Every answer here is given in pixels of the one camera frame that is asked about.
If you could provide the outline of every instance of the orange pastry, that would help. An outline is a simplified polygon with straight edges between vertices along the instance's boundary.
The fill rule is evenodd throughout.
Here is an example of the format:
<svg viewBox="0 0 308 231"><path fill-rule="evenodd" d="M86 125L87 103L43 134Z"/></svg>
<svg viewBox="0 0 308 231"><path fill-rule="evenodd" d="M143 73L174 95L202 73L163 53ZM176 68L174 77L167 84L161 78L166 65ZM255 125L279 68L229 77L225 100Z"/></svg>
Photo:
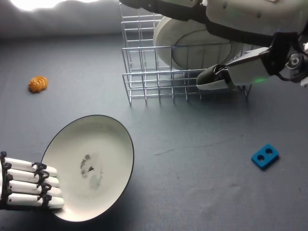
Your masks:
<svg viewBox="0 0 308 231"><path fill-rule="evenodd" d="M35 76L29 82L29 91L32 93L40 93L48 86L48 79L44 76Z"/></svg>

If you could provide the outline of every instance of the table surface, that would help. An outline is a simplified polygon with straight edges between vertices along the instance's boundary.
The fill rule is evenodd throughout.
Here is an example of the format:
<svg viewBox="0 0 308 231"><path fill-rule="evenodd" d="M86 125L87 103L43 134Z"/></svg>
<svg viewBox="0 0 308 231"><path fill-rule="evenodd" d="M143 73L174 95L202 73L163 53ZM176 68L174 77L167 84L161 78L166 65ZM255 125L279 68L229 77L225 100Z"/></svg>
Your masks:
<svg viewBox="0 0 308 231"><path fill-rule="evenodd" d="M37 162L65 125L114 117L135 146L131 181L117 203L84 223L0 211L0 230L306 231L308 90L273 77L243 95L135 99L123 86L121 36L49 38L0 45L0 149ZM29 80L45 75L41 94ZM280 159L250 160L265 144Z"/></svg>

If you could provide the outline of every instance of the wire basket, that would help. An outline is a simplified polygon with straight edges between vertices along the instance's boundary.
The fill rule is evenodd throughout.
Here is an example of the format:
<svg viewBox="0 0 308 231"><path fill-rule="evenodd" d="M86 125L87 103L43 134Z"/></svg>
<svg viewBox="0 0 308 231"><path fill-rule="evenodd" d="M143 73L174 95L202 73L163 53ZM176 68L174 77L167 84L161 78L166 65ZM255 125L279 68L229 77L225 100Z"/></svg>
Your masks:
<svg viewBox="0 0 308 231"><path fill-rule="evenodd" d="M127 93L129 104L133 98L144 98L147 103L148 97L158 97L159 102L164 96L172 96L173 100L177 95L197 95L202 99L203 94L208 91L199 90L196 87L197 76L205 69L203 59L205 50L209 47L218 47L219 54L215 64L222 62L220 51L223 46L231 43L198 44L193 46L153 46L153 35L155 28L163 18L160 14L149 13L146 10L135 10L120 4L122 17L122 35L124 48L122 49L125 74L123 82ZM200 65L194 65L194 69L177 70L173 66L173 54L181 51L186 55L186 67L188 67L189 53L191 49L199 48ZM245 50L253 50L254 47L245 47ZM171 65L165 64L158 56L160 51L169 52ZM242 56L243 50L233 54L233 60ZM251 86L239 87L248 97Z"/></svg>

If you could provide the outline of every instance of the blue block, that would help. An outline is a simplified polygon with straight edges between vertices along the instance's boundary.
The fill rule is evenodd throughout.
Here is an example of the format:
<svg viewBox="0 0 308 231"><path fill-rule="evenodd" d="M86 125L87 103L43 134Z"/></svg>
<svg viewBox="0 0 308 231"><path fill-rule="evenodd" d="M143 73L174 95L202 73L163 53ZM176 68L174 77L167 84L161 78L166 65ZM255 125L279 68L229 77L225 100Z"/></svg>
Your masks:
<svg viewBox="0 0 308 231"><path fill-rule="evenodd" d="M260 169L264 170L272 163L274 163L279 157L279 152L270 144L265 145L260 151L251 157Z"/></svg>

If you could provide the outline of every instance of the dish rack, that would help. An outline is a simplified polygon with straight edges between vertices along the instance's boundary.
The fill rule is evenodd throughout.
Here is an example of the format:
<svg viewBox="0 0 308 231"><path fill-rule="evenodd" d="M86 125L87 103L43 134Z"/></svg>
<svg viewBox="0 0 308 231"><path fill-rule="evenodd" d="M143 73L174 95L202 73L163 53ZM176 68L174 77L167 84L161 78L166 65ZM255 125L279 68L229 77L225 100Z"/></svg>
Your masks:
<svg viewBox="0 0 308 231"><path fill-rule="evenodd" d="M202 46L200 52L205 56L205 48L207 46L226 45L228 43L216 44L199 44L193 46L173 46L173 47L155 47L153 46L153 35L155 28L163 18L160 14L150 13L146 10L132 9L120 4L122 18L122 35L124 48L122 49L123 61L125 66L125 74L123 74L123 83L125 86L127 98L131 105L132 99L144 98L147 104L149 97L158 97L159 103L161 98L182 95L188 101L190 96L196 95L201 100L208 91L199 90L196 86L197 76L204 70L203 61L199 69L194 70L177 70L172 64L166 65L157 55L159 49L168 50L170 52L170 63L172 63L173 53L177 49L186 49L186 66L188 63L188 54L190 48L194 46ZM251 45L245 45L243 50L233 55L233 59L242 56L244 51L253 50ZM251 90L250 86L241 86L238 89L244 93L245 98Z"/></svg>

